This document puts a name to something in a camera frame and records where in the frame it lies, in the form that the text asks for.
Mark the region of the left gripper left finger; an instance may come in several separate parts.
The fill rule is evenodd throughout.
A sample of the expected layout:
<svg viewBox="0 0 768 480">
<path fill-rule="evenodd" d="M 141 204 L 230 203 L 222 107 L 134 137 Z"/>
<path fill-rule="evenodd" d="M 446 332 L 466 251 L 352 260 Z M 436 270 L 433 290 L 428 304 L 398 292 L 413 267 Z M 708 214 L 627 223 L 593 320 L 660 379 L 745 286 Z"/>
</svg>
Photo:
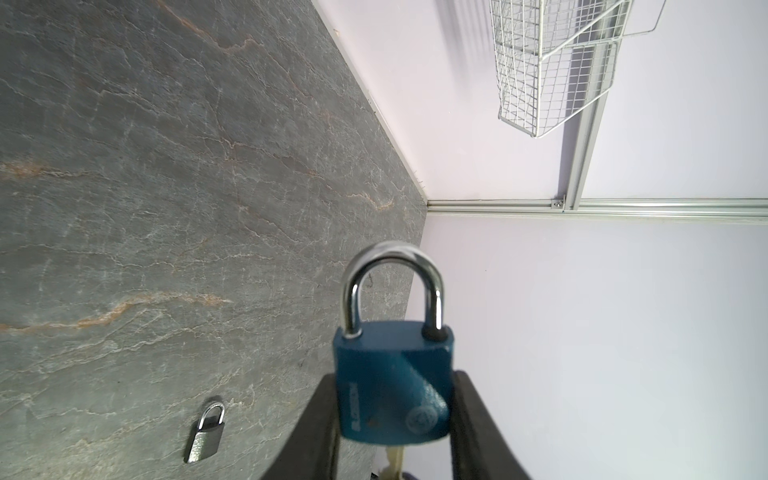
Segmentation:
<svg viewBox="0 0 768 480">
<path fill-rule="evenodd" d="M 333 480 L 340 446 L 336 376 L 322 377 L 297 424 L 272 465 L 268 479 Z"/>
</svg>

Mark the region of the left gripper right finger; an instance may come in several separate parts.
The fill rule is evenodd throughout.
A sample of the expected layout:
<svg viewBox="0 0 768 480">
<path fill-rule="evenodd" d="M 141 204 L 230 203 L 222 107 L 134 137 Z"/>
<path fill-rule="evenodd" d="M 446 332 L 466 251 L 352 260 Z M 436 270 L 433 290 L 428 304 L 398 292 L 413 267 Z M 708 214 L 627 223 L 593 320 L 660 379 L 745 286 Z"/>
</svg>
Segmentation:
<svg viewBox="0 0 768 480">
<path fill-rule="evenodd" d="M 453 372 L 452 475 L 458 480 L 530 480 L 507 445 L 469 375 Z"/>
</svg>

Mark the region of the key for blue padlock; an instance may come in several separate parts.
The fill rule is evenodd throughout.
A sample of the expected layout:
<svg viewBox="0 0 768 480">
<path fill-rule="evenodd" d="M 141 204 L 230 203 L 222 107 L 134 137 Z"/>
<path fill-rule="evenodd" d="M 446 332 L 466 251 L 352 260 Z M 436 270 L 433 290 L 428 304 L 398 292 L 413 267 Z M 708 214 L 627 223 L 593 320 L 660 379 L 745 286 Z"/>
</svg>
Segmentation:
<svg viewBox="0 0 768 480">
<path fill-rule="evenodd" d="M 373 480 L 408 480 L 414 476 L 405 470 L 405 447 L 386 446 L 377 449 L 372 473 Z"/>
</svg>

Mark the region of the blue padlock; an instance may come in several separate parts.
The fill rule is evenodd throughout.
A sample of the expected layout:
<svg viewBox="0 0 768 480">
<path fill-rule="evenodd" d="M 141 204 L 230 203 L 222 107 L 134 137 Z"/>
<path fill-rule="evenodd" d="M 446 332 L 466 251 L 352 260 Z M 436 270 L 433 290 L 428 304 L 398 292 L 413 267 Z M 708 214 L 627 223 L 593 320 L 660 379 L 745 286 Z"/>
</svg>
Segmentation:
<svg viewBox="0 0 768 480">
<path fill-rule="evenodd" d="M 396 263 L 422 281 L 419 321 L 365 321 L 363 280 Z M 342 324 L 333 341 L 341 435 L 382 446 L 429 443 L 450 430 L 455 338 L 444 322 L 445 289 L 434 263 L 417 247 L 383 241 L 348 264 L 341 293 Z"/>
</svg>

